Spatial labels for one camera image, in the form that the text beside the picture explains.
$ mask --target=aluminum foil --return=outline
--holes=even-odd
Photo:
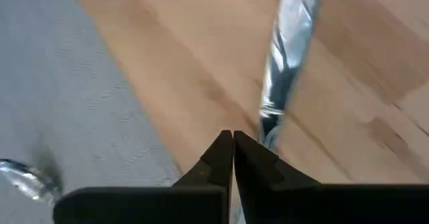
[[[259,142],[273,148],[294,81],[305,61],[318,0],[281,0],[267,57]]]
[[[61,197],[61,188],[40,170],[13,160],[0,160],[0,175],[27,197],[53,204]]]

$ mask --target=gray carpet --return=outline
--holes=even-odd
[[[0,158],[56,168],[65,192],[178,177],[75,0],[0,0]],[[0,193],[0,223],[51,223],[51,207],[2,178]]]

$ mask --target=silver foil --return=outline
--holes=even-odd
[[[13,160],[0,160],[0,174],[27,197],[53,204],[61,197],[60,186],[40,170]]]
[[[259,142],[273,148],[294,81],[305,61],[318,0],[281,0],[267,57]]]

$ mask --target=wooden floor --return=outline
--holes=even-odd
[[[78,0],[187,171],[258,132],[278,0]],[[429,0],[322,0],[277,153],[322,182],[429,182]]]

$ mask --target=light wood surface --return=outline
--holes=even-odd
[[[258,132],[278,0],[78,0],[179,167]],[[429,182],[429,0],[322,0],[277,153],[323,182]]]

